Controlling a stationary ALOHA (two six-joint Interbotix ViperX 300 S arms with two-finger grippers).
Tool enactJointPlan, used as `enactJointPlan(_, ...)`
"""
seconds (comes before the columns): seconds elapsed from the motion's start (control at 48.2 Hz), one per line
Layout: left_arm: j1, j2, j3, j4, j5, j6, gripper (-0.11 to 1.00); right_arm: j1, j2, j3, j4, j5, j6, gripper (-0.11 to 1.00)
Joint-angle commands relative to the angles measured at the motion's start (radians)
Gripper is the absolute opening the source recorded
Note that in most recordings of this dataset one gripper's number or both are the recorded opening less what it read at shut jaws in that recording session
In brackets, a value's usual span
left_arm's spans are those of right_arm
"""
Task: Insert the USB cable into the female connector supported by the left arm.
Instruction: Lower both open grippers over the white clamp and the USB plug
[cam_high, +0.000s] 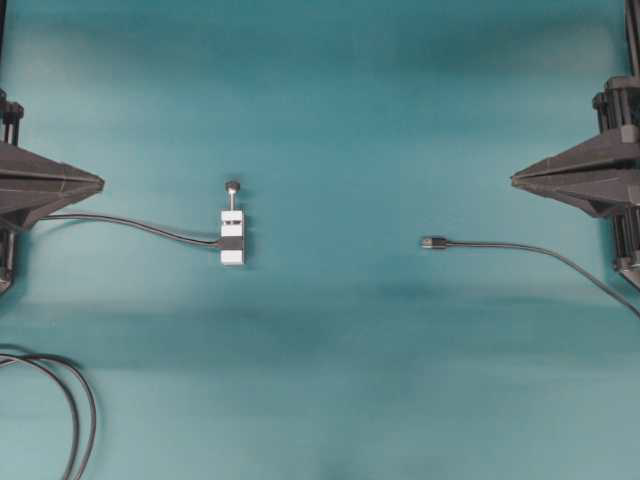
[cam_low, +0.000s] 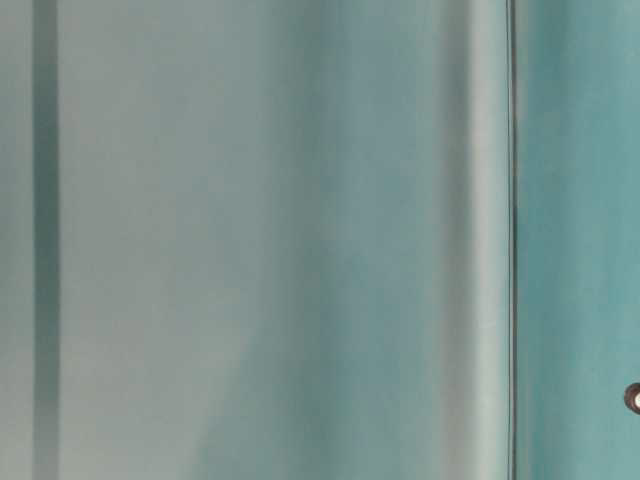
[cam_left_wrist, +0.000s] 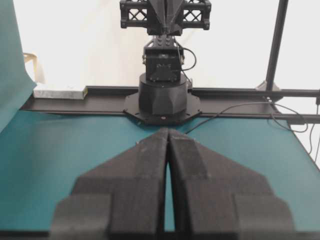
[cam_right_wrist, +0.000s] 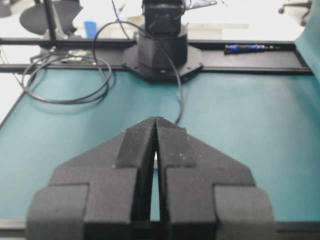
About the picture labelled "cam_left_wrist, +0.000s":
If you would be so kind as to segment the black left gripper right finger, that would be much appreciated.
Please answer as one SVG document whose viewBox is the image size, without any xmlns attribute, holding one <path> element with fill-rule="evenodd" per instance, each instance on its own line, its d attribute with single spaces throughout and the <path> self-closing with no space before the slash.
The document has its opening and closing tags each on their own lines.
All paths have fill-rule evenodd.
<svg viewBox="0 0 320 240">
<path fill-rule="evenodd" d="M 176 230 L 185 240 L 293 240 L 287 203 L 267 178 L 171 129 Z"/>
</svg>

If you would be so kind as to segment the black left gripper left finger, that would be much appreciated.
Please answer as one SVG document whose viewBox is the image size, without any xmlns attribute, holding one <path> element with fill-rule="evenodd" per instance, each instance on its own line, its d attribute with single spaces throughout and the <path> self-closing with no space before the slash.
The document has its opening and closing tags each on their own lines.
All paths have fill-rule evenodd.
<svg viewBox="0 0 320 240">
<path fill-rule="evenodd" d="M 54 211 L 52 240 L 156 240 L 164 231 L 168 130 L 81 174 Z"/>
</svg>

